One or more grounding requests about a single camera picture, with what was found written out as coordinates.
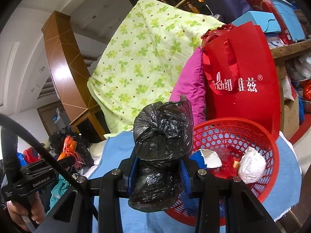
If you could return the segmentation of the person's left hand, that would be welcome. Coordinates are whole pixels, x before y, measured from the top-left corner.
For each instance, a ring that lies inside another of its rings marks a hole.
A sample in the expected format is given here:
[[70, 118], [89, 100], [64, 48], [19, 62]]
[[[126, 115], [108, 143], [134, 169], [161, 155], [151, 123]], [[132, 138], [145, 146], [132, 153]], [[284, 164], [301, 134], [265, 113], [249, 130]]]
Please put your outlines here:
[[[28, 211], [17, 201], [8, 201], [7, 209], [10, 214], [11, 219], [19, 226], [21, 229], [30, 232], [23, 217], [28, 216]], [[34, 202], [32, 203], [31, 208], [31, 217], [38, 225], [43, 222], [46, 217], [44, 206], [39, 197], [39, 193], [34, 193]]]

